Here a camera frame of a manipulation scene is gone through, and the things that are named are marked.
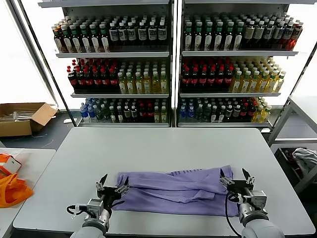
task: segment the bottle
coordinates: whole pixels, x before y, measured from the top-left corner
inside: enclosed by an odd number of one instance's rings
[[[216,28],[216,33],[214,35],[214,42],[213,42],[214,51],[220,50],[221,39],[222,39],[222,26],[223,26],[222,21],[217,22],[217,28]]]
[[[151,89],[151,84],[150,84],[150,79],[149,79],[149,73],[148,72],[144,72],[144,80],[143,80],[143,84],[144,84],[144,93],[145,94],[151,94],[152,89]]]
[[[232,48],[231,42],[232,42],[233,25],[234,25],[234,23],[232,21],[229,21],[227,24],[227,31],[226,31],[225,35],[223,36],[223,50],[224,51],[228,51]]]
[[[241,71],[237,71],[235,77],[233,78],[231,85],[230,85],[230,89],[229,91],[231,91],[232,93],[237,93],[239,86],[240,86],[240,81],[241,81],[241,75],[242,72]]]
[[[225,116],[225,111],[226,111],[226,106],[222,105],[220,112],[219,112],[219,118],[218,118],[218,122],[222,122]]]
[[[253,37],[253,33],[255,30],[254,21],[250,21],[249,24],[247,24],[244,28],[244,34],[243,34],[243,49],[249,49]]]
[[[282,87],[282,84],[284,83],[284,77],[285,77],[286,72],[282,71],[279,76],[278,76],[278,80],[275,83],[275,89],[273,89],[274,93],[278,93],[279,90]]]
[[[138,94],[143,94],[144,92],[144,85],[142,83],[142,79],[141,79],[141,73],[140,72],[136,72],[135,73],[135,83],[136,83],[136,88],[137,88],[137,93]]]
[[[196,23],[196,32],[194,38],[194,51],[199,51],[201,49],[202,44],[202,25],[201,21]]]
[[[271,114],[271,112],[270,112],[271,109],[272,109],[272,106],[271,106],[271,105],[268,105],[268,106],[266,107],[265,111],[262,112],[262,114],[261,114],[261,118],[260,118],[259,122],[261,122],[261,123],[267,122],[268,117],[269,117],[269,115]]]
[[[101,36],[100,34],[97,33],[97,29],[96,29],[96,26],[94,24],[91,24],[89,26],[90,28],[90,31],[91,31],[91,41],[93,43],[93,48],[94,48],[94,51],[96,53],[100,53],[102,52],[101,51],[101,45],[102,45],[102,42],[101,42]]]
[[[260,47],[260,40],[264,33],[264,21],[260,21],[258,26],[254,30],[253,39],[251,42],[252,49],[258,49]]]
[[[248,93],[255,92],[255,88],[256,88],[258,80],[259,80],[259,74],[260,74],[260,72],[257,70],[253,72],[253,77],[250,78],[250,83],[249,83],[249,86],[247,88]]]
[[[158,29],[156,26],[154,26],[154,22],[150,22],[150,27],[149,27],[149,40],[150,40],[150,45],[155,46],[157,45],[158,41]]]
[[[274,21],[270,21],[264,29],[262,40],[260,41],[261,49],[270,49],[269,41],[272,38],[275,26]]]
[[[237,51],[240,49],[243,26],[244,26],[243,21],[238,22],[237,32],[234,35],[233,48],[232,48],[234,51]]]
[[[119,33],[119,40],[120,40],[120,44],[122,46],[126,46],[128,44],[128,31],[127,28],[124,26],[123,22],[119,23],[119,29],[118,29],[118,33]]]
[[[212,41],[211,30],[212,30],[212,22],[208,21],[207,27],[206,27],[206,33],[205,33],[204,51],[209,51],[211,48],[211,41]]]
[[[104,48],[104,52],[109,52],[110,48],[109,48],[109,35],[106,29],[106,25],[105,24],[100,24],[99,25],[100,28],[100,38],[101,38],[101,42],[102,42],[102,46]]]
[[[233,108],[233,113],[232,113],[232,120],[233,121],[237,121],[238,120],[238,117],[240,115],[240,105],[237,105],[236,107]]]
[[[186,33],[184,36],[185,51],[190,51],[192,46],[192,23],[186,22]]]
[[[258,81],[257,85],[256,85],[256,92],[258,93],[263,93],[264,89],[266,88],[267,82],[268,82],[268,75],[269,75],[269,71],[266,70],[263,73],[262,79]]]
[[[163,94],[167,94],[168,90],[167,90],[167,79],[166,79],[166,72],[162,71],[160,73],[160,86],[161,86],[161,92]]]

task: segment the metal shelf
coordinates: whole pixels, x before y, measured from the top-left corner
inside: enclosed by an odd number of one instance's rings
[[[106,94],[106,93],[83,93],[70,95],[72,98],[168,98],[168,94]]]
[[[108,53],[61,53],[58,58],[138,58],[168,57],[169,52],[108,52]]]
[[[168,4],[169,0],[43,0],[38,5],[48,7],[80,7],[80,6],[111,6],[111,5],[154,5]]]
[[[183,51],[183,56],[295,56],[297,51]]]
[[[257,123],[257,122],[179,122],[178,127],[244,127],[244,128],[272,128],[271,123]]]
[[[277,97],[280,93],[180,93],[181,98],[242,98],[242,97]]]
[[[261,4],[314,4],[316,0],[185,0],[186,4],[202,3],[261,3]]]

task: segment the purple cloth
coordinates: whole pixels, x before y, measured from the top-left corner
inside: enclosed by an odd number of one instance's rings
[[[226,177],[233,178],[231,167],[224,166]],[[182,215],[225,216],[226,189],[219,182],[220,168],[175,171],[119,173],[117,185],[129,177],[130,190],[125,202],[114,210],[157,212]],[[228,201],[228,216],[238,215],[236,203]]]

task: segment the metal pole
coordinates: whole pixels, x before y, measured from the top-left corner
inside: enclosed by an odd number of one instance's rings
[[[43,82],[45,83],[48,91],[50,92],[52,98],[54,99],[56,105],[58,106],[58,103],[57,103],[56,97],[54,95],[52,86],[51,86],[50,81],[49,81],[49,79],[48,79],[48,77],[46,75],[45,68],[44,68],[44,66],[43,66],[43,64],[42,64],[42,62],[41,62],[41,60],[40,60],[40,58],[39,58],[39,56],[38,56],[38,54],[36,52],[36,49],[35,49],[35,47],[34,47],[34,45],[32,43],[32,40],[31,40],[31,38],[30,38],[30,36],[28,34],[28,31],[27,31],[25,25],[23,24],[22,17],[20,15],[19,11],[18,11],[18,8],[17,8],[14,0],[5,0],[5,2],[6,2],[8,10],[10,11],[10,13],[11,13],[11,15],[12,15],[12,17],[13,17],[15,23],[16,23],[16,26],[17,26],[20,34],[21,34],[21,37],[23,38],[25,46],[27,47],[32,59],[35,62],[35,65],[36,65],[36,67],[37,67],[37,69],[38,69],[38,71],[39,71],[39,73],[40,73],[40,75],[42,77]],[[21,0],[18,0],[18,3],[19,3],[21,11],[23,12],[23,15],[24,15],[25,20],[26,20],[26,22],[28,24],[28,27],[29,27],[29,29],[31,31],[31,34],[32,34],[32,36],[34,38],[36,46],[37,46],[37,48],[38,48],[38,50],[39,50],[39,52],[41,54],[41,57],[42,57],[42,59],[44,61],[44,64],[47,67],[47,69],[48,69],[48,71],[50,73],[50,76],[52,77],[52,80],[54,82],[54,85],[55,85],[55,87],[56,87],[56,89],[57,89],[57,91],[58,91],[58,93],[59,93],[64,105],[65,105],[65,108],[66,108],[66,110],[68,112],[68,115],[69,115],[73,125],[76,126],[76,122],[74,120],[74,117],[71,114],[71,112],[70,112],[70,110],[69,110],[69,108],[68,108],[68,106],[66,104],[66,101],[65,101],[65,99],[64,99],[64,97],[63,97],[63,95],[62,95],[62,93],[61,93],[61,91],[59,89],[59,86],[58,86],[58,84],[57,84],[57,82],[56,82],[56,80],[55,80],[55,78],[53,76],[51,68],[50,68],[50,66],[49,66],[49,64],[48,64],[48,62],[47,62],[47,60],[46,60],[46,58],[45,58],[45,56],[43,54],[42,48],[41,48],[41,46],[39,44],[39,41],[37,40],[37,37],[36,37],[36,35],[34,33],[34,30],[33,30],[32,26],[31,26],[31,23],[29,21],[29,18],[28,18],[27,14],[26,14],[26,11],[24,9],[24,6],[23,6]]]

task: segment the juice bottle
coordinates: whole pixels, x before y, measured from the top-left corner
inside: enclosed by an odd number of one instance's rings
[[[238,92],[245,93],[247,91],[248,85],[250,83],[250,75],[251,71],[247,70],[244,74],[244,77],[240,79]]]
[[[268,80],[268,83],[267,83],[265,89],[264,89],[264,92],[265,92],[265,93],[271,93],[271,92],[273,92],[273,88],[274,88],[274,86],[275,86],[275,84],[276,84],[276,76],[277,76],[277,71],[274,70],[274,71],[272,72],[272,74],[271,74],[269,80]]]
[[[282,84],[284,83],[285,74],[286,74],[285,71],[282,71],[282,72],[279,74],[278,80],[276,81],[276,84],[275,84],[276,88],[274,89],[274,93],[278,93],[279,90],[281,89]]]
[[[264,89],[267,85],[267,82],[268,82],[268,76],[269,76],[269,71],[266,70],[264,73],[263,73],[263,76],[262,76],[262,79],[258,81],[257,85],[256,85],[256,92],[257,93],[263,93],[264,92]]]
[[[162,71],[160,73],[160,86],[161,86],[161,91],[163,94],[167,93],[167,79],[166,79],[166,72]]]
[[[153,72],[153,77],[152,77],[152,92],[154,94],[160,94],[160,84],[159,84],[159,77],[158,77],[158,72],[154,71]]]
[[[241,71],[237,71],[235,77],[233,78],[231,85],[230,85],[230,92],[237,93],[240,85],[240,80],[241,80]]]

